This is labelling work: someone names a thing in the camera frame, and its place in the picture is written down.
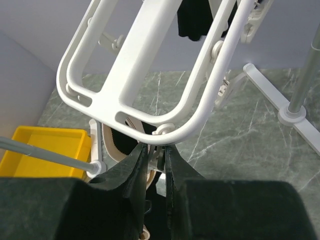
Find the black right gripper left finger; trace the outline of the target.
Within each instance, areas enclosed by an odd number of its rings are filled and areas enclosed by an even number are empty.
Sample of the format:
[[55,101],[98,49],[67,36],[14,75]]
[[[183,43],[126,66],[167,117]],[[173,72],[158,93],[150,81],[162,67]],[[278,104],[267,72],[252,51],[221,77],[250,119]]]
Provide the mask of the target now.
[[143,232],[148,146],[89,182],[78,178],[0,180],[3,240],[137,240]]

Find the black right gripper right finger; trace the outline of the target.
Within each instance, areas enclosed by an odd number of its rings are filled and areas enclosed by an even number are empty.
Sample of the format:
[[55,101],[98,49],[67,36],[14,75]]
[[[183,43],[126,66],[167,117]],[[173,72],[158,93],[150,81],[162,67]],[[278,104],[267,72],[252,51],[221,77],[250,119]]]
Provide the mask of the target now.
[[274,180],[206,179],[175,145],[164,149],[168,227],[174,240],[315,240],[295,188]]

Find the black underwear with beige waistband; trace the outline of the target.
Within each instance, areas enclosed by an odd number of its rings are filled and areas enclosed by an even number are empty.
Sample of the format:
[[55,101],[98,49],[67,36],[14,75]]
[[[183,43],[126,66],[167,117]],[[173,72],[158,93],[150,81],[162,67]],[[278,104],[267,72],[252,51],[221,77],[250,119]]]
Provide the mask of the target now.
[[[125,125],[141,133],[151,135],[157,128],[133,117],[127,117]],[[102,138],[108,155],[117,163],[128,156],[139,143],[105,124],[102,125]]]

